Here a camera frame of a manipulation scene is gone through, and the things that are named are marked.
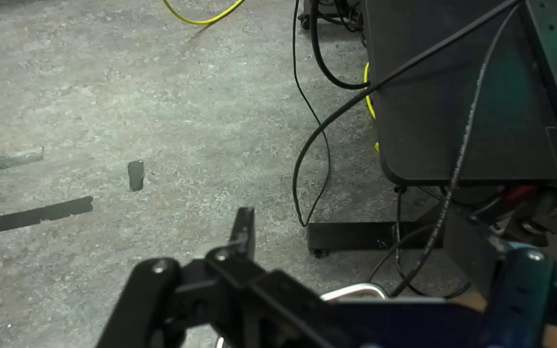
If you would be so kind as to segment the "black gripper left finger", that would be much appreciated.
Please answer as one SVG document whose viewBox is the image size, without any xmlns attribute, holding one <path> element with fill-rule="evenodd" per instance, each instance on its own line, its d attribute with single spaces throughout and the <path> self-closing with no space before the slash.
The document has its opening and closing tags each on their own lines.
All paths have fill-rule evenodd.
<svg viewBox="0 0 557 348">
<path fill-rule="evenodd" d="M 255 211 L 251 207 L 235 211 L 227 246 L 247 260 L 255 256 Z"/>
</svg>

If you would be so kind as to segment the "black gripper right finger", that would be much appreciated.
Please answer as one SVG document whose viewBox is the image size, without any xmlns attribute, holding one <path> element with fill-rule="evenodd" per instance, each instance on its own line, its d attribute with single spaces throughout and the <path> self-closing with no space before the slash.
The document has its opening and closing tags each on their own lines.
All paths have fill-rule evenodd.
<svg viewBox="0 0 557 348">
<path fill-rule="evenodd" d="M 490 244 L 489 229 L 450 211 L 444 221 L 442 246 L 471 287 L 487 298 L 500 261 L 498 250 Z"/>
</svg>

